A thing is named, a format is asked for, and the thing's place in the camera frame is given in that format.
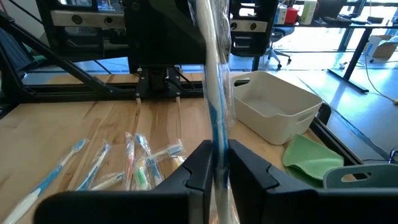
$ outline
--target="storage basket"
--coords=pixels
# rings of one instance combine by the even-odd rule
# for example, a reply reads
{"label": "storage basket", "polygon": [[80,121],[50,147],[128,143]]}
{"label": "storage basket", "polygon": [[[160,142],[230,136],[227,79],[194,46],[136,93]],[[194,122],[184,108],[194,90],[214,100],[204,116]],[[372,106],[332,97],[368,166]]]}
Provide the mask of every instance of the storage basket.
{"label": "storage basket", "polygon": [[234,88],[236,117],[271,144],[284,144],[304,133],[321,107],[322,99],[267,72],[232,78],[249,79]]}

